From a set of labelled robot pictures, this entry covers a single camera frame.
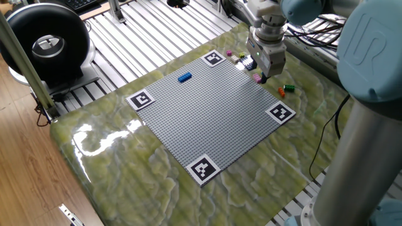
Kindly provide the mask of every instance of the ur logo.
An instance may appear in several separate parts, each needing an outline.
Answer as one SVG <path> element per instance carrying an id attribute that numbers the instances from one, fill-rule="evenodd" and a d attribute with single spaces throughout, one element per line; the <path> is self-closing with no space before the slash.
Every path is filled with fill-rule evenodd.
<path id="1" fill-rule="evenodd" d="M 199 185 L 203 185 L 220 171 L 220 168 L 206 154 L 198 157 L 186 169 Z"/>
<path id="2" fill-rule="evenodd" d="M 353 23 L 346 24 L 340 37 L 339 67 L 349 67 L 363 80 L 374 82 L 374 75 L 381 75 L 386 68 L 384 63 L 392 60 L 389 58 L 393 51 L 390 41 L 395 33 L 380 18 L 370 14 L 357 14 L 354 19 L 359 19 L 359 16 L 360 20 L 355 26 Z"/>
<path id="3" fill-rule="evenodd" d="M 127 97 L 126 101 L 134 110 L 141 110 L 142 108 L 153 103 L 155 99 L 152 98 L 152 96 L 148 93 L 148 91 L 144 89 Z"/>

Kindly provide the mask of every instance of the keyboard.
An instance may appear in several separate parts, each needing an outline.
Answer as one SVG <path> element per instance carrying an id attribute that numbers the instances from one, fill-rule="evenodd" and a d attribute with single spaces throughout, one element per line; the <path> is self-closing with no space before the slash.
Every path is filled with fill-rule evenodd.
<path id="1" fill-rule="evenodd" d="M 65 4 L 75 12 L 79 12 L 97 4 L 97 0 L 65 0 Z"/>

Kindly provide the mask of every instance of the air blower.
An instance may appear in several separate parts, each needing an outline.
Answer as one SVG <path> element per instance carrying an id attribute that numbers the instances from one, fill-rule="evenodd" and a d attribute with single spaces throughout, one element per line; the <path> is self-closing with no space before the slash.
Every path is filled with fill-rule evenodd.
<path id="1" fill-rule="evenodd" d="M 75 12 L 56 3 L 31 4 L 11 14 L 7 22 L 48 90 L 82 80 L 91 41 L 86 25 Z M 1 42 L 0 51 L 10 72 L 21 74 Z"/>

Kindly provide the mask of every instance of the gray lego baseplate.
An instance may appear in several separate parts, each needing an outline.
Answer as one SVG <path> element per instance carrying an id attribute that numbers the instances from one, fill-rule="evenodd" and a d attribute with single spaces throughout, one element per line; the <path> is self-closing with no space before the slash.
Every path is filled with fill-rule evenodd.
<path id="1" fill-rule="evenodd" d="M 199 58 L 127 98 L 200 186 L 295 114 L 218 57 L 223 62 L 214 67 Z M 187 72 L 192 78 L 180 83 L 178 77 Z"/>

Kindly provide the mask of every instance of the blue lego brick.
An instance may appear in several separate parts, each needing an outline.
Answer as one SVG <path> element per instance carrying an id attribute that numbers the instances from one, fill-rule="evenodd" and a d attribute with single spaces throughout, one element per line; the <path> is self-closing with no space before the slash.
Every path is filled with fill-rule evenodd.
<path id="1" fill-rule="evenodd" d="M 185 82 L 188 79 L 190 79 L 192 77 L 192 74 L 190 72 L 185 73 L 184 75 L 180 76 L 177 80 L 179 82 Z"/>

